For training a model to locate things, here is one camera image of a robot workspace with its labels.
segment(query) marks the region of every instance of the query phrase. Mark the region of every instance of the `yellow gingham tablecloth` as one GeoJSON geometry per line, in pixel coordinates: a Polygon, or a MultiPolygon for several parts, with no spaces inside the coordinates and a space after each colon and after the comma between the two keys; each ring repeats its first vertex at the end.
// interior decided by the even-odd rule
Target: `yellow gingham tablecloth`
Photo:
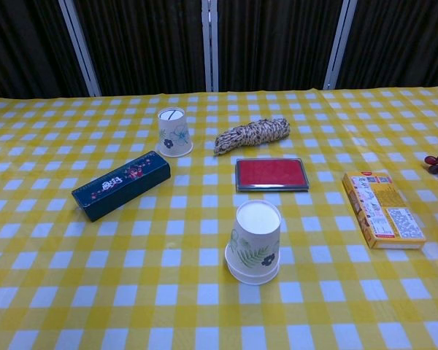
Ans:
{"type": "Polygon", "coordinates": [[[0,98],[0,349],[438,347],[438,87],[0,98]],[[71,191],[155,149],[180,106],[194,148],[172,178],[97,222],[71,191]],[[291,135],[213,157],[215,137],[286,117],[291,135]],[[237,158],[302,158],[308,193],[238,194],[237,158]],[[387,171],[428,243],[367,248],[341,179],[387,171]],[[281,267],[260,287],[223,262],[237,206],[281,211],[281,267]]]}

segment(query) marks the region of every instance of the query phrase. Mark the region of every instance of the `twisted rope bundle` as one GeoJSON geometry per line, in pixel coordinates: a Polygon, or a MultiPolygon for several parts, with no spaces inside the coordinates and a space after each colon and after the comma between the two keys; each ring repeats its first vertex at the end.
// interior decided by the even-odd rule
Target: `twisted rope bundle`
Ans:
{"type": "Polygon", "coordinates": [[[251,122],[237,126],[216,138],[214,154],[223,155],[240,146],[256,146],[288,136],[291,127],[285,118],[251,122]]]}

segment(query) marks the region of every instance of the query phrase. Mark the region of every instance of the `blue flower print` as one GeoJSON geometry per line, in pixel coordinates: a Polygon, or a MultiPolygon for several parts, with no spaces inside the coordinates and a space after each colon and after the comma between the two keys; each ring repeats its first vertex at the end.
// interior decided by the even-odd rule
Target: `blue flower print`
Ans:
{"type": "Polygon", "coordinates": [[[172,141],[176,144],[183,145],[188,143],[188,127],[186,124],[178,125],[174,131],[169,134],[172,141]]]}
{"type": "Polygon", "coordinates": [[[264,260],[261,262],[261,264],[262,266],[270,266],[273,260],[274,260],[274,253],[265,257],[264,260]]]}
{"type": "Polygon", "coordinates": [[[174,143],[172,142],[172,140],[165,139],[165,140],[164,140],[164,145],[165,145],[167,148],[172,148],[172,146],[174,146],[174,143]]]}

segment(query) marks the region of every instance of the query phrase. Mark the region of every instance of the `red ink pad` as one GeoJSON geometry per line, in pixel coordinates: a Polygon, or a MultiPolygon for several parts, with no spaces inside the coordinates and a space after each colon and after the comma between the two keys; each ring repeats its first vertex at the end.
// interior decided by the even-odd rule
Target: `red ink pad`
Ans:
{"type": "Polygon", "coordinates": [[[237,191],[308,191],[309,183],[300,159],[238,159],[237,191]]]}

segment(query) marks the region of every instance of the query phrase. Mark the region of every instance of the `paper cup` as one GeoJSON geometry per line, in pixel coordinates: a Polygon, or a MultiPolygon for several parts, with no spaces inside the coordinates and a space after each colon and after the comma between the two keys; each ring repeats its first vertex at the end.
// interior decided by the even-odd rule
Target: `paper cup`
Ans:
{"type": "Polygon", "coordinates": [[[271,281],[279,271],[281,216],[267,201],[247,201],[237,209],[225,256],[228,269],[246,284],[271,281]]]}
{"type": "Polygon", "coordinates": [[[162,109],[158,113],[158,151],[166,157],[182,157],[193,149],[185,111],[179,107],[162,109]]]}

